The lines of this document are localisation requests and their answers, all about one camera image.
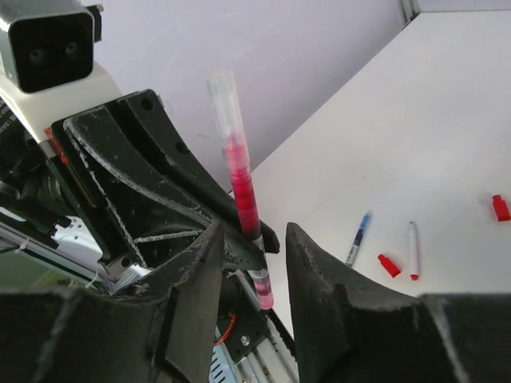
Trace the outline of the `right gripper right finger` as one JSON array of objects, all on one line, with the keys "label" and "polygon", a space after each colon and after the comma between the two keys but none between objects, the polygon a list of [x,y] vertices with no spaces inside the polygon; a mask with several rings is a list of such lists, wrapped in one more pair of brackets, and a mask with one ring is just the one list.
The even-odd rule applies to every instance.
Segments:
[{"label": "right gripper right finger", "polygon": [[507,382],[510,297],[382,286],[286,230],[295,356],[302,382]]}]

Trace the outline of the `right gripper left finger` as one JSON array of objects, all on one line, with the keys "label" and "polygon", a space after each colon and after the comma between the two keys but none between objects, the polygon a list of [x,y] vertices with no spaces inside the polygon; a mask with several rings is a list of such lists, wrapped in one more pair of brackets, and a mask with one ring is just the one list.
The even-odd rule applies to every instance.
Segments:
[{"label": "right gripper left finger", "polygon": [[206,382],[223,259],[224,231],[214,223],[110,296],[2,290],[2,381]]}]

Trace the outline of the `white pen blue print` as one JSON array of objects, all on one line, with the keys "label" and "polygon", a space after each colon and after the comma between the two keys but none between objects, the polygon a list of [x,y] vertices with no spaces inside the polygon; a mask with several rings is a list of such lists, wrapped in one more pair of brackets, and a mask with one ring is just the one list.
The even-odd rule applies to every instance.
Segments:
[{"label": "white pen blue print", "polygon": [[355,234],[355,238],[354,238],[354,240],[353,240],[353,242],[351,244],[351,248],[350,248],[350,251],[348,253],[346,262],[345,262],[345,264],[348,267],[353,267],[353,265],[355,263],[355,260],[356,260],[357,255],[358,255],[358,251],[359,251],[360,245],[362,243],[363,237],[364,237],[366,229],[367,229],[367,227],[368,227],[368,225],[370,223],[372,215],[373,215],[373,211],[372,210],[367,211],[366,214],[363,216],[363,218],[361,220],[361,223],[358,226],[358,230],[357,230],[357,232]]}]

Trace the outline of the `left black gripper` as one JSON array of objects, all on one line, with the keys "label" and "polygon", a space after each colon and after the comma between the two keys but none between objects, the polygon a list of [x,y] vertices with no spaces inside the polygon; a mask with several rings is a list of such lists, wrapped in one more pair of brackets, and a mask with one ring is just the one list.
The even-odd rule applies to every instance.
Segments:
[{"label": "left black gripper", "polygon": [[[150,89],[54,122],[51,170],[100,246],[101,263],[155,268],[213,223],[225,233],[224,264],[258,270],[262,252],[245,238],[234,199],[209,175]],[[279,240],[267,225],[263,243]]]}]

